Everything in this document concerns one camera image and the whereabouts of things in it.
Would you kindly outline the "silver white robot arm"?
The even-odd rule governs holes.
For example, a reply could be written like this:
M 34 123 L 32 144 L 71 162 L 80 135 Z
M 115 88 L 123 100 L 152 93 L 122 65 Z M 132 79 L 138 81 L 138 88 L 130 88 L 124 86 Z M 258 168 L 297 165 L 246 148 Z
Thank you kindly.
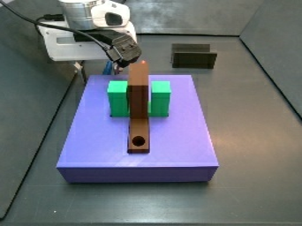
M 38 27 L 54 61 L 110 59 L 127 67 L 142 54 L 130 8 L 114 0 L 59 0 L 63 19 Z

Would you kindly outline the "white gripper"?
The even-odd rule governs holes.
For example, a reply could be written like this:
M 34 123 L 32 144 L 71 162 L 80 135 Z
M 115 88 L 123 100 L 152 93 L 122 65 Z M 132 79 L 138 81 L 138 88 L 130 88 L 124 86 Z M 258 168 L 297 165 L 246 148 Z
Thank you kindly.
M 40 26 L 46 50 L 55 61 L 107 59 L 106 51 L 96 42 L 82 34 Z M 103 47 L 126 62 L 138 59 L 136 30 L 131 22 L 126 26 L 98 28 L 86 31 Z

